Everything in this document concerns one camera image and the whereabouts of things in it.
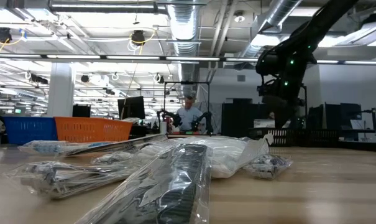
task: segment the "table surface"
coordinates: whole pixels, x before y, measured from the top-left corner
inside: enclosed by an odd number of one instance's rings
[[[376,152],[299,147],[271,151],[291,157],[294,164],[273,181],[253,179],[243,171],[212,180],[210,223],[376,223]],[[0,147],[0,223],[74,223],[119,185],[49,201],[1,175],[18,164],[44,159]]]

